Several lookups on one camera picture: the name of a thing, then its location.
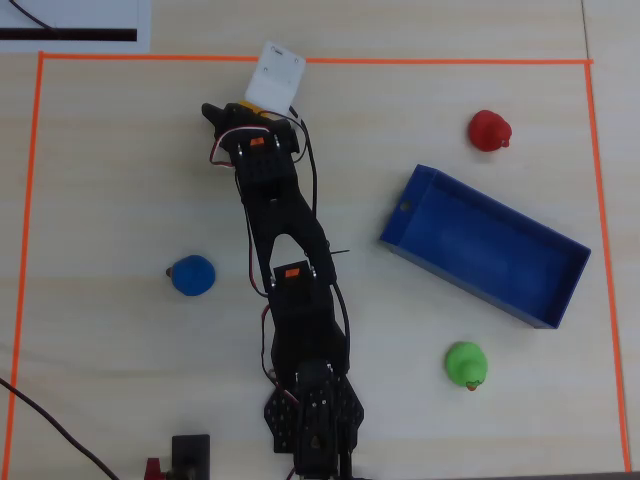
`white object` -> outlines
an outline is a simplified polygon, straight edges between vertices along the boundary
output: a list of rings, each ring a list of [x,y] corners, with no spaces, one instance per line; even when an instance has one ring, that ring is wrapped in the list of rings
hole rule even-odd
[[[264,110],[287,115],[306,63],[286,48],[267,42],[244,94],[245,100]]]
[[[0,52],[148,53],[151,0],[20,0],[33,16],[54,28],[135,28],[135,42],[0,40]],[[0,1],[0,28],[40,28],[8,1]]]

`black cable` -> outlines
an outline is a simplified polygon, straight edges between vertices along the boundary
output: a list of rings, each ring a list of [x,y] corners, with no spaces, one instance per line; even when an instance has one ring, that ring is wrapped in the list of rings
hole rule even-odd
[[[73,438],[71,436],[71,434],[69,432],[67,432],[62,425],[60,425],[55,418],[53,418],[51,415],[49,415],[47,413],[47,411],[42,408],[40,405],[38,405],[36,402],[34,402],[33,400],[31,400],[29,397],[27,397],[24,393],[22,393],[20,390],[18,390],[17,388],[11,386],[9,383],[7,383],[4,379],[0,378],[0,385],[2,385],[4,388],[6,388],[7,390],[9,390],[11,393],[13,393],[16,397],[18,397],[20,400],[22,400],[24,403],[26,403],[27,405],[29,405],[31,408],[33,408],[36,412],[38,412],[40,415],[42,415],[47,422],[49,422],[51,425],[53,425],[53,428],[55,428],[56,430],[58,430],[58,432],[60,432],[60,434],[71,444],[73,445],[80,453],[82,453],[85,457],[87,457],[89,460],[91,460],[93,463],[95,463],[97,465],[97,467],[102,470],[107,477],[109,477],[111,480],[120,480],[117,475],[115,473],[113,473],[109,467],[107,467],[104,463],[102,463],[102,461],[96,457],[93,453],[91,453],[89,450],[87,450],[85,447],[83,447],[80,442],[78,442],[75,438]]]
[[[29,18],[30,20],[32,20],[33,22],[37,23],[38,25],[40,25],[42,28],[46,28],[47,30],[51,31],[51,32],[56,32],[56,29],[53,28],[51,25],[47,25],[46,23],[44,23],[42,20],[39,20],[38,18],[34,17],[33,15],[31,15],[29,12],[27,12],[24,8],[22,8],[20,5],[17,4],[16,0],[9,0],[9,3],[11,5],[13,5],[14,7],[16,7],[20,13],[22,13],[25,17]]]
[[[345,373],[349,370],[349,354],[351,351],[351,326],[349,325],[349,314],[347,313],[347,306],[344,304],[344,298],[338,282],[333,284],[333,289],[336,291],[336,297],[338,297],[338,303],[340,303],[340,310],[342,310],[342,319],[344,320],[344,351],[345,351]]]
[[[273,386],[278,388],[278,384],[273,378],[271,378],[271,375],[269,375],[269,372],[267,372],[267,369],[264,366],[264,322],[267,317],[267,312],[269,311],[269,308],[270,308],[269,305],[264,307],[264,310],[262,310],[262,315],[260,315],[260,323],[262,324],[262,349],[260,350],[260,356],[262,358],[262,371],[264,372],[265,376],[269,379],[269,381],[273,383]]]
[[[249,213],[247,212],[247,207],[244,205],[244,200],[242,199],[242,192],[240,191],[240,184],[238,183],[238,172],[235,172],[235,180],[236,180],[236,188],[238,189],[238,195],[240,195],[240,201],[242,201],[242,208],[244,209],[244,219],[247,222],[247,237],[249,239],[249,283],[251,287],[255,290],[255,292],[263,298],[269,298],[269,295],[258,290],[258,286],[256,285],[256,281],[253,278],[253,239],[251,237],[251,225],[249,224]]]
[[[293,107],[289,107],[289,111],[291,114],[298,118],[298,112]],[[318,210],[318,172],[316,171],[316,161],[313,158],[313,148],[311,148],[311,139],[309,138],[309,130],[307,129],[307,125],[304,123],[304,120],[300,118],[300,126],[304,131],[304,136],[307,139],[307,148],[309,149],[309,164],[311,165],[311,176],[313,178],[313,199],[311,204],[311,211],[313,212],[313,216],[317,216]]]

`cable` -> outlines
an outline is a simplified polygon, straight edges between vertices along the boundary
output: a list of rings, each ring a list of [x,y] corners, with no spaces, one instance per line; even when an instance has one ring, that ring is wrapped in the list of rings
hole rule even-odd
[[[249,239],[249,282],[258,295],[263,298],[269,298],[269,295],[261,292],[258,289],[255,279],[253,278],[253,240],[251,237],[251,225],[249,224],[249,213],[247,207],[244,205],[244,199],[242,198],[242,192],[240,191],[240,183],[238,183],[238,172],[235,174],[236,188],[238,189],[238,195],[240,195],[240,201],[242,202],[242,208],[244,209],[244,219],[247,222],[247,237]]]
[[[293,107],[289,107],[289,111],[291,112],[291,114],[298,118],[298,112],[295,111],[295,109]],[[300,119],[300,122],[298,123],[297,120],[294,120],[291,117],[287,117],[286,115],[282,115],[281,113],[278,112],[272,112],[270,110],[262,110],[261,112],[258,112],[258,115],[261,113],[268,113],[270,115],[276,115],[280,118],[286,118],[287,120],[289,120],[290,122],[295,123],[296,125],[298,125],[300,127],[300,129],[302,130],[302,133],[304,133],[304,139],[305,139],[305,150],[303,150],[302,155],[300,155],[300,157],[294,162],[297,163],[300,161],[300,159],[302,159],[302,157],[304,156],[305,151],[309,151],[309,164],[311,165],[311,176],[313,178],[313,193],[312,193],[312,199],[311,199],[311,211],[313,212],[313,216],[316,217],[316,211],[318,210],[318,172],[316,171],[316,161],[313,158],[313,148],[311,148],[311,139],[309,138],[309,130],[307,129],[307,125],[304,123],[304,120]]]
[[[49,413],[47,413],[47,411],[42,408],[40,405],[38,405],[36,402],[34,402],[33,400],[31,400],[29,397],[27,397],[24,393],[22,393],[20,390],[18,390],[17,388],[13,387],[12,385],[10,385],[9,383],[7,383],[4,379],[0,378],[0,385],[2,385],[4,388],[6,388],[7,390],[9,390],[11,393],[13,393],[16,397],[18,397],[20,400],[22,400],[24,403],[26,403],[27,405],[29,405],[31,408],[33,408],[36,412],[38,412],[40,415],[42,415],[45,420],[47,420],[47,422],[49,422],[51,425],[53,425],[53,428],[55,428],[56,430],[58,430],[58,432],[60,432],[60,434],[66,438],[66,440],[73,445],[80,453],[82,453],[85,457],[87,457],[89,460],[91,460],[93,463],[95,463],[97,465],[97,467],[102,470],[107,477],[109,477],[111,480],[120,480],[117,475],[115,473],[113,473],[109,467],[107,467],[104,463],[102,463],[102,461],[96,457],[93,453],[91,453],[89,450],[87,450],[85,447],[83,447],[80,442],[78,442],[75,438],[73,438],[71,436],[71,434],[69,432],[67,432],[62,425],[60,425],[55,418],[53,418],[51,415],[49,415]]]
[[[269,375],[269,372],[267,372],[267,369],[264,366],[264,322],[266,321],[267,313],[269,312],[270,309],[271,309],[271,306],[267,305],[266,307],[264,307],[264,309],[262,310],[262,314],[260,315],[260,320],[261,320],[260,323],[262,324],[262,350],[260,350],[260,356],[262,358],[262,371],[267,376],[269,381],[273,383],[274,387],[276,387],[284,396],[286,396],[289,400],[291,400],[291,402],[294,405],[298,405],[299,403],[298,399],[294,397],[289,390],[282,388],[282,386],[278,383],[278,381],[274,377]]]
[[[289,111],[291,114],[298,118],[298,112],[293,107],[289,107]],[[302,118],[300,119],[300,126],[304,131],[304,136],[307,139],[307,147],[309,149],[309,164],[311,165],[311,176],[313,178],[313,197],[311,203],[311,211],[313,212],[313,216],[317,216],[318,211],[318,172],[316,171],[316,161],[313,158],[313,148],[311,148],[311,139],[309,138],[309,130],[307,129],[307,125],[304,123]]]
[[[344,298],[342,297],[340,287],[338,287],[338,282],[333,284],[333,289],[336,291],[336,297],[338,297],[338,302],[340,303],[340,310],[342,310],[342,319],[344,320],[344,368],[346,373],[346,371],[349,369],[349,354],[351,351],[351,326],[349,325],[349,314],[347,313],[347,306],[344,304]]]
[[[237,131],[240,131],[240,130],[263,130],[265,132],[269,132],[270,131],[267,127],[264,127],[262,125],[243,125],[241,127],[230,128],[229,130],[224,132],[222,135],[220,135],[218,137],[218,140],[216,140],[213,143],[213,147],[211,148],[211,154],[209,155],[209,162],[212,165],[216,165],[216,166],[219,166],[219,167],[233,168],[233,164],[231,164],[229,162],[214,162],[213,161],[213,157],[215,156],[216,152],[218,151],[218,147],[220,146],[220,142],[222,142],[222,139],[224,137],[226,137],[228,134],[233,133],[233,132],[237,132]]]
[[[57,30],[55,28],[53,28],[51,25],[47,25],[46,23],[44,23],[42,20],[39,20],[38,18],[34,17],[33,15],[31,15],[29,12],[27,12],[24,8],[22,8],[20,5],[18,5],[18,3],[16,2],[16,0],[9,0],[9,3],[11,5],[13,5],[14,7],[16,7],[20,13],[22,13],[25,17],[27,17],[29,20],[37,23],[38,25],[40,25],[42,28],[46,28],[47,30],[54,32],[54,33],[58,33]]]
[[[260,110],[257,114],[262,115],[263,113],[268,113],[269,115],[275,115],[276,117],[285,118],[290,122],[295,123],[300,128],[300,130],[302,130],[302,134],[304,135],[304,148],[302,149],[302,153],[300,154],[300,156],[296,158],[293,161],[293,163],[298,163],[300,160],[302,160],[302,157],[304,157],[304,154],[307,153],[307,144],[309,143],[309,135],[305,133],[304,128],[302,128],[302,125],[300,125],[300,122],[298,122],[297,120],[294,120],[291,117],[287,117],[286,115],[282,115],[281,113],[272,112],[271,110]]]

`red ball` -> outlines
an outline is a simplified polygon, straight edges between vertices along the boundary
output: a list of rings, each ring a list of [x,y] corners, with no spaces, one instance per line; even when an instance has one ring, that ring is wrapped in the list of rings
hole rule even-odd
[[[469,122],[469,140],[483,152],[508,147],[510,138],[511,125],[497,113],[480,110]]]

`red toy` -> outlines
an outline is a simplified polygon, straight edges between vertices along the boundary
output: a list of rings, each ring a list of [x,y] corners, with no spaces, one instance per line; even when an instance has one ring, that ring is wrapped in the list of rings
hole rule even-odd
[[[147,469],[144,471],[144,480],[165,480],[166,475],[160,470],[159,458],[147,458]]]
[[[469,140],[483,152],[508,147],[510,138],[511,126],[497,113],[480,110],[469,122]]]

